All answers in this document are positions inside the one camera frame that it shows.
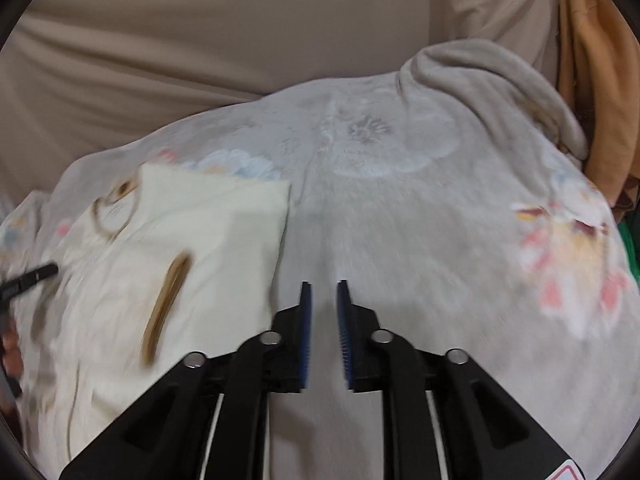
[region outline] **human hand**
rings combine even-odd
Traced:
[[[24,372],[24,364],[20,354],[20,347],[18,346],[18,332],[13,319],[9,322],[8,332],[2,334],[2,346],[4,347],[2,366],[6,374],[16,379],[20,378]],[[15,405],[7,399],[3,399],[0,394],[0,412],[7,414],[14,409]]]

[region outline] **green object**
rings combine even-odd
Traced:
[[[631,273],[636,279],[636,282],[640,282],[640,267],[638,267],[638,261],[636,260],[636,248],[634,247],[634,240],[631,237],[629,227],[625,221],[622,221],[618,224],[618,229],[622,236],[622,241],[625,243],[626,256],[629,259]]]

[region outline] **black tool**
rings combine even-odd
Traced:
[[[83,450],[61,480],[262,480],[269,393],[306,386],[311,286],[238,351],[188,354]],[[210,451],[207,441],[213,430]]]
[[[337,307],[348,388],[382,391],[385,480],[440,480],[441,468],[449,480],[582,478],[567,453],[465,351],[441,356],[414,349],[382,330],[373,310],[351,303],[346,281],[338,284]]]
[[[10,301],[25,293],[38,282],[46,280],[58,273],[56,264],[47,264],[37,269],[28,270],[23,275],[18,276],[8,282],[0,283],[0,336],[9,331],[9,304]],[[0,340],[0,395],[8,403],[15,404],[15,399],[22,395],[20,383],[15,377],[9,377],[2,365],[4,347]]]

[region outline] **metal rivet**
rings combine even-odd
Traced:
[[[183,359],[183,363],[187,368],[200,368],[207,358],[200,352],[191,352]]]
[[[449,350],[447,352],[447,359],[456,365],[463,365],[467,361],[469,361],[469,355],[460,348],[454,348],[453,350]]]
[[[371,334],[371,338],[376,343],[390,343],[394,335],[389,330],[376,330]]]
[[[280,341],[282,341],[282,336],[273,330],[260,334],[260,342],[263,345],[277,345]]]

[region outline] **folded white garment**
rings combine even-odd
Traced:
[[[26,380],[48,476],[185,354],[232,352],[268,328],[288,197],[283,181],[144,164],[71,226],[49,255],[62,268],[47,313],[60,327],[49,348],[55,378]],[[145,335],[185,254],[190,268],[146,363]]]

